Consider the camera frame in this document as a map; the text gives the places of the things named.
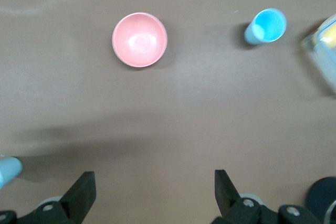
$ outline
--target black round object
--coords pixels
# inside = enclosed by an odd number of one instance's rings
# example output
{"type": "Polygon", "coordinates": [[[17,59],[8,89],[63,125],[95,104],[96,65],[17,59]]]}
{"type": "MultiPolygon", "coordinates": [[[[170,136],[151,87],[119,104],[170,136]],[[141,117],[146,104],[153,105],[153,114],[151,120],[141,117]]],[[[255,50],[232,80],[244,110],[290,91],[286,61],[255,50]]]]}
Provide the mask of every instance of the black round object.
{"type": "Polygon", "coordinates": [[[309,189],[306,207],[321,223],[329,224],[336,220],[336,177],[316,181],[309,189]]]}

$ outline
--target light blue cylinder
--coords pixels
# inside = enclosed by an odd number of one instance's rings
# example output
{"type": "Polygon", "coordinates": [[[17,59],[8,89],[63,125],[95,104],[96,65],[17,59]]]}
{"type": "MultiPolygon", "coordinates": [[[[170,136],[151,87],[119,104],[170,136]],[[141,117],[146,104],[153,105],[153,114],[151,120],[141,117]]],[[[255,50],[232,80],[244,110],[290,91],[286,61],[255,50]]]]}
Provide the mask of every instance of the light blue cylinder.
{"type": "Polygon", "coordinates": [[[278,9],[269,8],[258,13],[245,30],[247,43],[258,45],[279,39],[286,31],[287,21],[278,9]]]}
{"type": "Polygon", "coordinates": [[[0,189],[12,181],[22,171],[22,163],[15,157],[0,159],[0,189]]]}

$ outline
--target plastic cup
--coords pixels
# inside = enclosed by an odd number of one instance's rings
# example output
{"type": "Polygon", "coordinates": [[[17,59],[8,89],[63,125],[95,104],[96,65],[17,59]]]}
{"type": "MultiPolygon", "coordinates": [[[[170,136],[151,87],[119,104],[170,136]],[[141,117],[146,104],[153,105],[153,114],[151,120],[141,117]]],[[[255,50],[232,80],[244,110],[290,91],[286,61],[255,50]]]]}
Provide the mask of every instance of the plastic cup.
{"type": "Polygon", "coordinates": [[[0,159],[0,189],[18,176],[22,171],[22,163],[15,157],[0,159]]]}
{"type": "Polygon", "coordinates": [[[279,39],[286,31],[286,17],[278,9],[262,10],[245,30],[245,40],[251,45],[269,43],[279,39]]]}

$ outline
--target table surface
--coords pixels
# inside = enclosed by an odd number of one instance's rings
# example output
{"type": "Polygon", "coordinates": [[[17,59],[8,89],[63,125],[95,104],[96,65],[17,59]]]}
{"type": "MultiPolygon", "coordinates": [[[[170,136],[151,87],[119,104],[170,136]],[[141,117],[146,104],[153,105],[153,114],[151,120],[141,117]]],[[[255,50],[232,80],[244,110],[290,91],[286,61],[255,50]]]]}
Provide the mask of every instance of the table surface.
{"type": "Polygon", "coordinates": [[[301,48],[336,0],[0,0],[0,154],[23,173],[0,190],[19,216],[86,170],[97,200],[85,223],[210,223],[214,170],[277,210],[336,173],[336,106],[301,48]],[[261,10],[279,40],[244,43],[261,10]],[[117,22],[147,12],[168,47],[133,69],[114,54],[117,22]]]}

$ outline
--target yellow object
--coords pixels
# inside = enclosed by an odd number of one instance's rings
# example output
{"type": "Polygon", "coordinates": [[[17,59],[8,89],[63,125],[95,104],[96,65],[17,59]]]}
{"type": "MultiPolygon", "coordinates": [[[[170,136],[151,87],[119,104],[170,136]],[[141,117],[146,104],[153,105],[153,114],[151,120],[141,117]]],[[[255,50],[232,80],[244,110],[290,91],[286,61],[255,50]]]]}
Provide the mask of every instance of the yellow object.
{"type": "Polygon", "coordinates": [[[324,42],[329,48],[336,47],[336,23],[322,32],[320,41],[324,42]]]}

